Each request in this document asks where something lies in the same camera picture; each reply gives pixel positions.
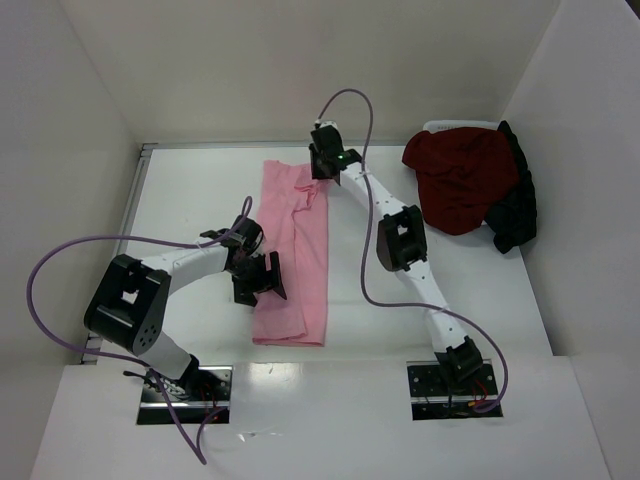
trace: maroon towel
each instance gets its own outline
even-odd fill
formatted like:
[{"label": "maroon towel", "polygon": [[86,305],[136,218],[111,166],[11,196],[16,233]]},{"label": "maroon towel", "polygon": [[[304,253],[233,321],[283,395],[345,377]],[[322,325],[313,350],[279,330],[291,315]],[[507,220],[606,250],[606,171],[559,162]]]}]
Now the maroon towel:
[{"label": "maroon towel", "polygon": [[520,180],[504,134],[484,128],[420,132],[402,163],[416,171],[425,221],[450,235],[478,228]]}]

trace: white wall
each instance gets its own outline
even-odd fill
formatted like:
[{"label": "white wall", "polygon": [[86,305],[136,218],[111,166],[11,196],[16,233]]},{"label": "white wall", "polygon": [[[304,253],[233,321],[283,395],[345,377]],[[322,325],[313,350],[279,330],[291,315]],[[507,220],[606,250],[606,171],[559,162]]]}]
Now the white wall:
[{"label": "white wall", "polygon": [[[57,2],[0,2],[0,65],[0,476],[20,480],[70,359],[30,320],[27,275],[64,240],[117,231],[137,147]],[[112,248],[78,248],[43,271],[37,306],[68,339],[82,340]]]},{"label": "white wall", "polygon": [[[138,141],[306,140],[370,94],[377,139],[497,119],[558,0],[61,0]],[[331,115],[363,138],[366,110]]]},{"label": "white wall", "polygon": [[640,21],[563,0],[504,118],[536,183],[525,261],[556,353],[572,354],[611,473],[640,478]]}]

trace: white basket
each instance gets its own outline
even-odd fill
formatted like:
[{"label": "white basket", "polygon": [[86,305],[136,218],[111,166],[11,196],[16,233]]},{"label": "white basket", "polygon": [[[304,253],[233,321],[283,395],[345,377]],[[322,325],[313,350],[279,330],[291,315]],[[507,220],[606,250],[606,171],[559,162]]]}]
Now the white basket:
[{"label": "white basket", "polygon": [[461,127],[477,127],[486,128],[488,130],[497,130],[498,122],[482,122],[480,120],[431,120],[424,124],[422,130],[431,133],[442,132],[443,130],[453,130]]}]

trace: pink fabric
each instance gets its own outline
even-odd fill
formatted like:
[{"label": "pink fabric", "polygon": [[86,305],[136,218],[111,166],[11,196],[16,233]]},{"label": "pink fabric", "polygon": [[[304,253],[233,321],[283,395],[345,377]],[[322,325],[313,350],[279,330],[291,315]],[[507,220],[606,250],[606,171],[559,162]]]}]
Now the pink fabric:
[{"label": "pink fabric", "polygon": [[253,342],[265,345],[323,346],[329,281],[327,182],[313,180],[311,167],[264,162],[257,221],[264,251],[278,251],[283,300],[258,295]]}]

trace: black cloth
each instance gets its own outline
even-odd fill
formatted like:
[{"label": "black cloth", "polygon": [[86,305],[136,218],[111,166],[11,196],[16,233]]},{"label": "black cloth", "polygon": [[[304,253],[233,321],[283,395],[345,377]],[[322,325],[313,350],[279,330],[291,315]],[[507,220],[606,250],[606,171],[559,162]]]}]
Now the black cloth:
[{"label": "black cloth", "polygon": [[507,253],[513,247],[522,245],[536,236],[538,211],[536,190],[518,138],[506,121],[500,122],[498,131],[507,138],[520,182],[506,197],[489,208],[484,220],[496,234],[493,244],[500,253]]}]

